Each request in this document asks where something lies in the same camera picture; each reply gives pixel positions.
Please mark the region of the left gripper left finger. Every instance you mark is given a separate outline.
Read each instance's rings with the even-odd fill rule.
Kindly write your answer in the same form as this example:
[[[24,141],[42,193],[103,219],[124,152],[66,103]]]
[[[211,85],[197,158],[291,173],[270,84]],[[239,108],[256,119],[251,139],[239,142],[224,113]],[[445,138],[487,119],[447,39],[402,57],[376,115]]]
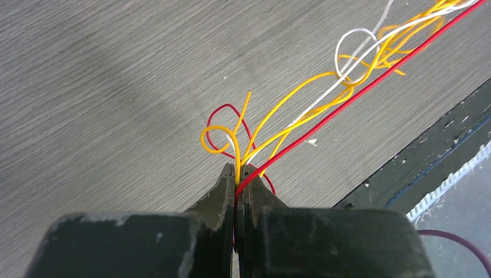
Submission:
[[[231,277],[234,167],[183,212],[75,213],[52,223],[26,277]]]

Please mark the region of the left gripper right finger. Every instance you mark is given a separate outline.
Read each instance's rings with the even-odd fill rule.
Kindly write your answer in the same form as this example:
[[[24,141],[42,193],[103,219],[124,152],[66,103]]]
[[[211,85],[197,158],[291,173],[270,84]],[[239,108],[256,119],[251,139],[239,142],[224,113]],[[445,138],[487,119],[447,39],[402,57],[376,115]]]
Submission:
[[[387,210],[289,207],[244,166],[237,188],[241,277],[434,277],[406,217]]]

